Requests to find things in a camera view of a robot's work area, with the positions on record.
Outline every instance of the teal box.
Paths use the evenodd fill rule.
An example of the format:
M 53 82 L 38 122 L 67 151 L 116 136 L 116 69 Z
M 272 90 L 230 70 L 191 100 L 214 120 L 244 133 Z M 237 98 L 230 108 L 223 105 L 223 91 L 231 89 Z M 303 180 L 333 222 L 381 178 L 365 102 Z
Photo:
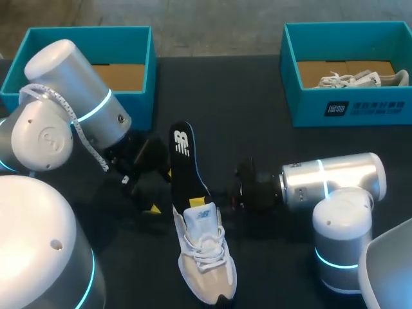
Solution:
M 73 41 L 91 64 L 145 64 L 142 91 L 114 91 L 133 119 L 133 128 L 152 125 L 156 84 L 156 52 L 151 27 L 30 28 L 6 76 L 0 96 L 9 112 L 18 105 L 19 90 L 27 85 L 26 63 L 42 48 L 61 40 Z
M 285 24 L 280 70 L 295 127 L 412 124 L 412 87 L 303 88 L 299 61 L 390 61 L 412 74 L 406 23 Z

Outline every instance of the concrete floor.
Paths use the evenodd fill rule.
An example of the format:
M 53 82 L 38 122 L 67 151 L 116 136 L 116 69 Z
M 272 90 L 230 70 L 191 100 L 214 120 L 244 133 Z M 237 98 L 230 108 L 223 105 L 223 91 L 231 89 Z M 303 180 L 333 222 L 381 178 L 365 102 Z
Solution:
M 0 0 L 0 53 L 11 59 L 29 27 L 96 25 L 151 25 L 160 56 L 277 53 L 285 23 L 363 20 L 411 24 L 412 2 Z

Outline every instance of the brown cardboard insert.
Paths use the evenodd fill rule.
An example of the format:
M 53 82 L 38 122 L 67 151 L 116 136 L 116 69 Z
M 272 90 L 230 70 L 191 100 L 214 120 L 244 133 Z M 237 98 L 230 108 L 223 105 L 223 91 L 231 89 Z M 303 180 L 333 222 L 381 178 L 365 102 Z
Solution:
M 142 91 L 144 64 L 94 64 L 93 68 L 113 91 Z
M 370 70 L 379 75 L 393 75 L 390 61 L 300 61 L 297 63 L 304 88 L 316 87 L 322 77 L 332 76 L 330 72 L 342 75 L 356 75 Z

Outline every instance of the shoe insole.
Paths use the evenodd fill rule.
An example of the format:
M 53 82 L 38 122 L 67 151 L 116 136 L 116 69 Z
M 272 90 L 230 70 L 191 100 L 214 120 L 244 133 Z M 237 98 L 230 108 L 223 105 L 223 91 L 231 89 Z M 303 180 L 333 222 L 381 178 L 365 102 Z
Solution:
M 174 208 L 182 214 L 189 207 L 204 205 L 205 197 L 210 194 L 199 175 L 196 143 L 189 123 L 177 122 L 171 126 L 169 154 Z

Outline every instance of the glowing blue ring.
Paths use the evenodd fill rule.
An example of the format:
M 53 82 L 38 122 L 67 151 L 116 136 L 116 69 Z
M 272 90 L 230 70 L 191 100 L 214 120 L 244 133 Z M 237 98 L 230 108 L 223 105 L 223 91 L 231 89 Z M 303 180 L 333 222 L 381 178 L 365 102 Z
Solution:
M 328 190 L 328 184 L 326 183 L 326 173 L 324 171 L 324 166 L 321 160 L 316 160 L 316 162 L 319 165 L 319 172 L 322 176 L 322 181 L 323 181 L 323 191 L 324 191 L 324 197 L 328 198 L 329 197 L 329 190 Z
M 100 102 L 100 104 L 98 106 L 96 106 L 95 108 L 93 108 L 89 113 L 85 114 L 84 116 L 78 118 L 77 120 L 79 122 L 82 122 L 83 120 L 86 120 L 87 118 L 90 118 L 91 116 L 93 116 L 95 113 L 97 113 L 100 109 L 102 109 L 102 107 L 104 106 L 104 104 L 106 104 L 111 96 L 111 90 L 109 89 L 109 92 L 107 93 L 106 97 L 103 99 L 102 102 Z
M 11 167 L 7 166 L 5 163 L 3 163 L 3 161 L 0 160 L 0 165 L 2 165 L 5 169 L 8 169 L 9 171 L 12 172 L 16 172 L 18 173 L 18 171 L 16 171 L 15 169 L 12 169 Z
M 75 307 L 75 309 L 80 309 L 80 307 L 83 305 L 84 301 L 86 300 L 87 296 L 89 295 L 90 289 L 91 289 L 91 285 L 93 284 L 93 278 L 95 277 L 95 255 L 93 254 L 93 250 L 91 251 L 91 257 L 93 258 L 93 268 L 91 270 L 91 277 L 90 277 L 90 282 L 89 282 L 89 286 L 86 290 L 86 292 L 84 293 L 82 299 L 80 300 L 79 304 Z
M 325 260 L 323 257 L 321 257 L 321 256 L 319 255 L 319 253 L 318 253 L 318 251 L 317 251 L 316 248 L 315 248 L 315 252 L 316 252 L 317 257 L 318 257 L 323 263 L 325 263 L 325 264 L 328 265 L 328 266 L 331 266 L 331 267 L 334 267 L 334 268 L 339 268 L 339 269 L 353 269 L 353 268 L 357 268 L 357 267 L 358 267 L 357 264 L 356 264 L 356 265 L 342 266 L 342 265 L 336 265 L 336 264 L 329 263 L 327 260 Z

